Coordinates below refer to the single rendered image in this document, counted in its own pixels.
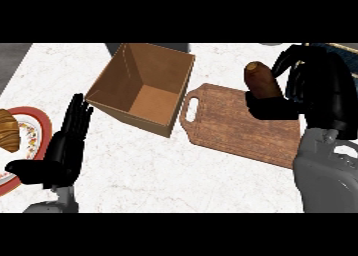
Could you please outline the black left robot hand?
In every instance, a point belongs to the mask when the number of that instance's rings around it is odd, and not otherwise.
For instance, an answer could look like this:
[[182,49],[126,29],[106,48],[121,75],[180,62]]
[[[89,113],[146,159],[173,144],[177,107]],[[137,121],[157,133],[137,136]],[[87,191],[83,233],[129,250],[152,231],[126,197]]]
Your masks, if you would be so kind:
[[5,170],[25,185],[41,184],[44,189],[74,184],[83,162],[84,139],[93,108],[83,94],[72,96],[61,130],[53,134],[41,160],[13,160]]

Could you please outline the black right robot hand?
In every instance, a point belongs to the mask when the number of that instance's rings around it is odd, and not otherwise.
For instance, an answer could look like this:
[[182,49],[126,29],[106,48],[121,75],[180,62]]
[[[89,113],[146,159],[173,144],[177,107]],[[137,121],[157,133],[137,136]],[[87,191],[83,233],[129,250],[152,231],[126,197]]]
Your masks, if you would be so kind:
[[291,45],[270,68],[282,96],[257,99],[248,89],[247,107],[259,120],[297,120],[307,129],[337,131],[338,140],[358,139],[358,92],[349,67],[335,52]]

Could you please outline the brown wooden cutting board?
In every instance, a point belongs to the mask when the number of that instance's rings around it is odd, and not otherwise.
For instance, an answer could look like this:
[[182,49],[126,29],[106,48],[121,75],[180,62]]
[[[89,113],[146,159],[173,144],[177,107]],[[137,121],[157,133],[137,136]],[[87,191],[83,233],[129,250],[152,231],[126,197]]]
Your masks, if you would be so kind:
[[291,169],[300,121],[256,119],[242,90],[204,83],[185,96],[179,120],[192,144]]

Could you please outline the brown open box basket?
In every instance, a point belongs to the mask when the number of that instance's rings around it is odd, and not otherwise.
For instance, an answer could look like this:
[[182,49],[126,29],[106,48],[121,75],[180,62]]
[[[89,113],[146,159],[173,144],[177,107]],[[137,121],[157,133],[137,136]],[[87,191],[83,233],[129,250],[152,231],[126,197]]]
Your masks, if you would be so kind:
[[86,102],[120,122],[170,137],[195,56],[121,43],[86,93]]

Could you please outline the red-rimmed floral plate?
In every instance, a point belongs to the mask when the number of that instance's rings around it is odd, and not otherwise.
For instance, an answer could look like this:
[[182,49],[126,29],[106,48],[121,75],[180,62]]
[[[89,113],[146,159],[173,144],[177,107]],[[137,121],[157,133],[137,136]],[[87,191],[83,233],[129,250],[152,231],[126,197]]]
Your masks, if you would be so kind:
[[40,109],[15,107],[9,113],[18,121],[19,149],[10,153],[0,148],[0,196],[21,184],[18,177],[5,171],[8,162],[18,159],[41,160],[52,137],[50,120]]

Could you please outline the golden brown croissant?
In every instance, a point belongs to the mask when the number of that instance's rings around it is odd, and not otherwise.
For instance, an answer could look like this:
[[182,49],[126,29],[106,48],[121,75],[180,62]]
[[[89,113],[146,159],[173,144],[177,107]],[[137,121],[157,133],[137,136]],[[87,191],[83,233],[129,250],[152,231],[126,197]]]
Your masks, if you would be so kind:
[[0,148],[15,153],[19,150],[19,127],[10,112],[0,109]]

